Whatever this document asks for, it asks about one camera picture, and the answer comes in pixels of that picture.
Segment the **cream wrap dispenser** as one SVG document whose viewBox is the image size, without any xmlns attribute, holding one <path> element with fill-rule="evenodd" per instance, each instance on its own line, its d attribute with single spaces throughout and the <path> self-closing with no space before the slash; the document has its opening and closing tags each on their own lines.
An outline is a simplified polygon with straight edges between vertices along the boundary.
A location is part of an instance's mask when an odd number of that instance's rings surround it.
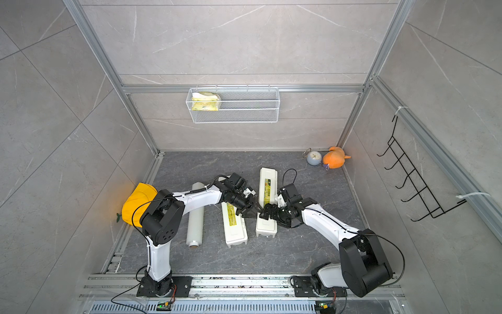
<svg viewBox="0 0 502 314">
<path fill-rule="evenodd" d="M 268 204 L 276 204 L 277 197 L 277 171 L 263 167 L 260 170 L 260 187 L 258 200 L 260 206 L 265 209 Z M 257 214 L 256 236 L 265 236 L 274 238 L 277 235 L 277 222 L 271 218 L 262 219 Z"/>
<path fill-rule="evenodd" d="M 237 183 L 237 181 L 232 181 L 227 179 L 224 182 L 224 186 L 227 187 L 225 192 L 242 192 L 242 183 Z M 222 202 L 222 215 L 224 222 L 224 232 L 226 238 L 226 244 L 229 248 L 233 245 L 240 245 L 242 243 L 247 244 L 248 235 L 245 226 L 244 218 L 241 215 L 235 213 L 235 208 L 229 203 Z"/>
</svg>

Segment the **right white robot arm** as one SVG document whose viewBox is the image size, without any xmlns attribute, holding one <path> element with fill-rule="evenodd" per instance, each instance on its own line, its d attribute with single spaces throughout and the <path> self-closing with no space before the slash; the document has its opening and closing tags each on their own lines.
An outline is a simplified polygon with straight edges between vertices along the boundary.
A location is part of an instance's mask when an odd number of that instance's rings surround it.
<svg viewBox="0 0 502 314">
<path fill-rule="evenodd" d="M 340 262 L 321 265 L 311 273 L 312 290 L 318 295 L 341 288 L 363 297 L 393 277 L 380 236 L 370 229 L 358 230 L 335 218 L 317 201 L 303 198 L 294 184 L 282 187 L 276 204 L 265 204 L 260 217 L 272 219 L 289 229 L 309 226 L 336 246 Z"/>
</svg>

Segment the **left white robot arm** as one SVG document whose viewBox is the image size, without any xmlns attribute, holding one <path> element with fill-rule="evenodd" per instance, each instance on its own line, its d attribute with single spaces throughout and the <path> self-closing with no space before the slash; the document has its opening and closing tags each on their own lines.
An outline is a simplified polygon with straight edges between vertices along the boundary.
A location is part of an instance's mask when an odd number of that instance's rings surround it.
<svg viewBox="0 0 502 314">
<path fill-rule="evenodd" d="M 190 191 L 161 190 L 147 204 L 139 224 L 149 252 L 148 266 L 138 296 L 163 297 L 174 291 L 170 246 L 183 216 L 195 209 L 221 203 L 232 205 L 235 214 L 243 218 L 253 218 L 263 209 L 256 191 L 236 173 L 219 175 L 212 183 Z"/>
</svg>

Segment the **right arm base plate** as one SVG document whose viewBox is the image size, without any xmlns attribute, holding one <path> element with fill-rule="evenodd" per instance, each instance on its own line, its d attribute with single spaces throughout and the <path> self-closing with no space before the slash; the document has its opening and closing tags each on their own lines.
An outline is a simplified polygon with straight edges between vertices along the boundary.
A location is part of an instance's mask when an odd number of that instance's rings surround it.
<svg viewBox="0 0 502 314">
<path fill-rule="evenodd" d="M 333 298 L 333 297 L 346 297 L 347 291 L 342 287 L 327 288 L 321 284 L 319 279 L 313 276 L 291 276 L 290 285 L 294 289 L 295 297 L 319 297 L 319 298 Z"/>
</svg>

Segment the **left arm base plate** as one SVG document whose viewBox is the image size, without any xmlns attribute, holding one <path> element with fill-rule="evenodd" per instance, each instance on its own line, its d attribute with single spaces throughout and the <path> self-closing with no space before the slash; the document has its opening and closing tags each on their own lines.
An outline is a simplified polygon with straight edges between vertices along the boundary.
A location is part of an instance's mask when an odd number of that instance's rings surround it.
<svg viewBox="0 0 502 314">
<path fill-rule="evenodd" d="M 137 297 L 163 298 L 172 296 L 186 298 L 189 296 L 193 277 L 168 275 L 161 281 L 155 281 L 146 274 L 139 283 Z"/>
</svg>

